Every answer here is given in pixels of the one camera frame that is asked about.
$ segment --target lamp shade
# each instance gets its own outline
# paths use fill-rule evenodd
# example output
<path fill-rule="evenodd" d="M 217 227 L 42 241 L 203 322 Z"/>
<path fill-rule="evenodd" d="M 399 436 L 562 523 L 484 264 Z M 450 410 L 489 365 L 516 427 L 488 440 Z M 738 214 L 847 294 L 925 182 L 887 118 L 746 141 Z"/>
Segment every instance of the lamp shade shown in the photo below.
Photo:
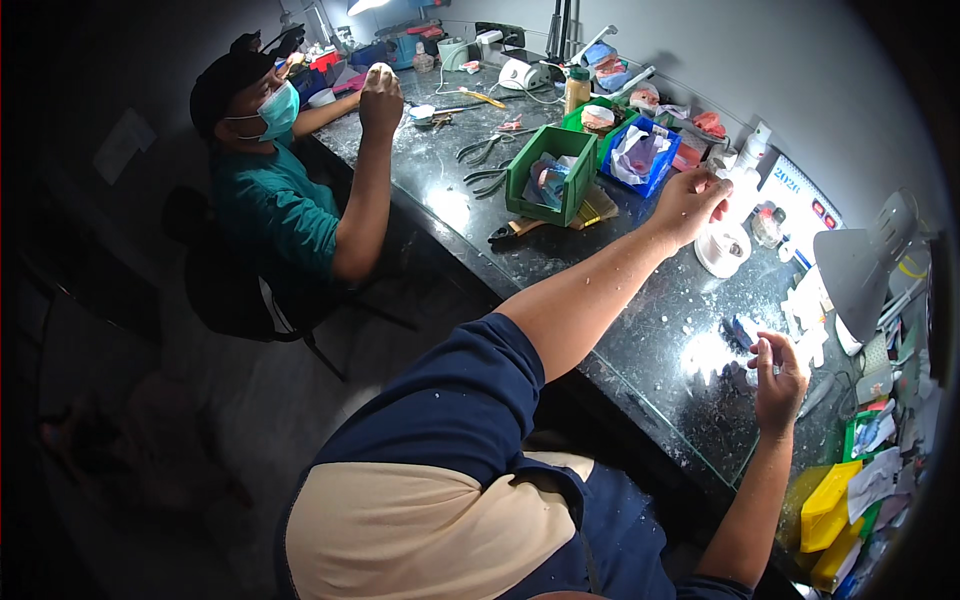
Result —
<path fill-rule="evenodd" d="M 382 7 L 390 0 L 347 0 L 347 16 L 355 16 L 366 9 Z"/>
<path fill-rule="evenodd" d="M 876 334 L 890 272 L 917 232 L 904 196 L 911 195 L 903 188 L 890 196 L 869 229 L 820 231 L 813 237 L 817 267 L 837 317 L 864 344 Z"/>

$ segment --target pliers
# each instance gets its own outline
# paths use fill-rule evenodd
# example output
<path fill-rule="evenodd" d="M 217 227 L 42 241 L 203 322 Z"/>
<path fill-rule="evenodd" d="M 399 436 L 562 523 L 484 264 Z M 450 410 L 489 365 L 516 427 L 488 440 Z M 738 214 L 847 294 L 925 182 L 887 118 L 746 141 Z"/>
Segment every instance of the pliers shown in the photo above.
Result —
<path fill-rule="evenodd" d="M 475 144 L 470 144 L 464 148 L 461 148 L 457 152 L 457 162 L 460 162 L 464 159 L 464 156 L 473 152 L 477 148 L 483 148 L 483 152 L 477 155 L 474 158 L 471 158 L 467 161 L 467 164 L 475 167 L 487 159 L 487 156 L 490 155 L 490 152 L 493 150 L 493 146 L 496 145 L 501 139 L 505 139 L 508 142 L 512 142 L 516 139 L 518 135 L 524 135 L 525 133 L 535 132 L 536 130 L 520 130 L 519 132 L 509 132 L 509 133 L 494 133 L 490 139 L 485 139 L 482 142 L 476 142 Z"/>
<path fill-rule="evenodd" d="M 484 187 L 478 187 L 477 189 L 470 190 L 473 194 L 476 194 L 477 200 L 481 198 L 487 198 L 496 193 L 496 190 L 500 189 L 500 186 L 503 185 L 503 182 L 507 180 L 507 167 L 514 160 L 511 158 L 509 160 L 504 160 L 497 166 L 495 169 L 486 169 L 484 171 L 474 171 L 466 177 L 464 177 L 464 183 L 473 183 L 477 180 L 482 180 L 488 177 L 492 177 L 493 183 L 485 185 Z"/>

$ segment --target calendar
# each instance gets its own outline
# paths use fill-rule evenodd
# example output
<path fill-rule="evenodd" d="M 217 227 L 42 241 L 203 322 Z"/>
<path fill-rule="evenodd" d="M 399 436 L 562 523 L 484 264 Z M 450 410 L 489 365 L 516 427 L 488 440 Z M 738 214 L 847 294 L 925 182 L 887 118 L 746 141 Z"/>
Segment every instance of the calendar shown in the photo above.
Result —
<path fill-rule="evenodd" d="M 785 155 L 780 155 L 759 189 L 762 204 L 772 203 L 786 212 L 786 243 L 805 266 L 816 264 L 813 236 L 819 231 L 843 228 L 843 218 L 836 207 L 817 189 L 804 172 Z"/>

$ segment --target floor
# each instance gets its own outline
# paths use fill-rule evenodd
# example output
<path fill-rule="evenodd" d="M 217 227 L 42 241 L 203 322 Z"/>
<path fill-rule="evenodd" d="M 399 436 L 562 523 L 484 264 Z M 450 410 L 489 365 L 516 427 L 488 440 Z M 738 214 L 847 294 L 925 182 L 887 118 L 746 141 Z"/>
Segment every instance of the floor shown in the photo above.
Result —
<path fill-rule="evenodd" d="M 67 298 L 48 320 L 40 410 L 94 390 L 122 406 L 131 386 L 161 369 L 186 382 L 214 425 L 227 467 L 250 492 L 244 510 L 226 498 L 191 522 L 105 516 L 47 462 L 48 485 L 80 554 L 113 598 L 270 598 L 276 523 L 300 471 L 350 414 L 458 323 L 487 307 L 436 275 L 385 282 L 365 297 L 416 323 L 409 332 L 345 309 L 315 331 L 321 350 L 347 366 L 341 383 L 300 343 L 261 344 L 208 331 L 193 314 L 180 265 L 162 290 L 160 351 L 91 317 Z"/>

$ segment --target teal shirt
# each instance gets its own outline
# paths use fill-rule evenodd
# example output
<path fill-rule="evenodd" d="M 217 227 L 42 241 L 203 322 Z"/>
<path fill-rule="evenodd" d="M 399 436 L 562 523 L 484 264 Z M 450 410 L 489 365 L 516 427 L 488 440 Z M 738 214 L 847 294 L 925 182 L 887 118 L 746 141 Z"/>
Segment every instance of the teal shirt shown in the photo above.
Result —
<path fill-rule="evenodd" d="M 311 181 L 287 149 L 292 140 L 291 132 L 281 136 L 271 155 L 220 153 L 210 160 L 217 222 L 268 281 L 265 272 L 277 266 L 291 271 L 272 264 L 283 261 L 329 280 L 340 211 L 330 188 Z"/>

